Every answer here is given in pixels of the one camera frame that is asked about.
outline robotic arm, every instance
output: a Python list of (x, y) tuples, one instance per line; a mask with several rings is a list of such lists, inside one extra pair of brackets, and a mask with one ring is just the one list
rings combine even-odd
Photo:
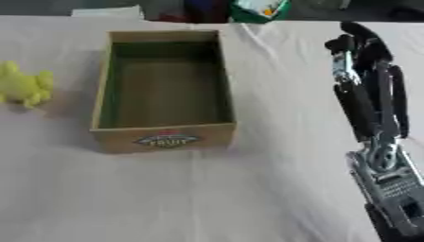
[(362, 144), (347, 153), (350, 173), (384, 242), (424, 241), (424, 180), (401, 145), (409, 134), (402, 71), (377, 34), (356, 23), (341, 29), (326, 48), (334, 92)]

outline background object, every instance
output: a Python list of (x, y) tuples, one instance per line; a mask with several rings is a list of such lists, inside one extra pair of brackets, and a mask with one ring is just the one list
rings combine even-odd
[(128, 8), (74, 9), (72, 10), (72, 17), (113, 17), (144, 19), (144, 14), (140, 6), (137, 5)]

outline yellow toy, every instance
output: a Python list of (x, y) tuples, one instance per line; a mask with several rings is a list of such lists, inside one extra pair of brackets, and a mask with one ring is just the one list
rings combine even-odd
[(42, 71), (28, 76), (19, 71), (14, 61), (0, 64), (0, 102), (19, 101), (28, 109), (51, 98), (53, 73)]

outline green container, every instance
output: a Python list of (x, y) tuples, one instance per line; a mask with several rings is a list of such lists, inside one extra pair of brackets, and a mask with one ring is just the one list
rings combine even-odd
[(243, 9), (236, 4), (231, 5), (231, 17), (236, 23), (253, 23), (253, 24), (265, 24), (274, 20), (285, 20), (287, 13), (292, 5), (289, 0), (283, 4), (284, 6), (279, 8), (278, 13), (273, 18), (267, 18), (261, 16), (251, 10)]

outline table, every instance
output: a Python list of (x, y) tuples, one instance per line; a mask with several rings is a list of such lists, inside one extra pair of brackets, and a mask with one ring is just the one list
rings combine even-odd
[[(366, 25), (404, 68), (409, 150), (419, 157), (424, 25)], [(234, 144), (102, 153), (88, 127), (106, 32), (199, 28), (222, 33), (239, 121)], [(0, 106), (2, 241), (379, 241), (344, 157), (359, 146), (332, 93), (323, 47), (340, 34), (336, 23), (3, 16), (0, 32), (2, 60), (56, 77), (49, 104), (30, 112)]]

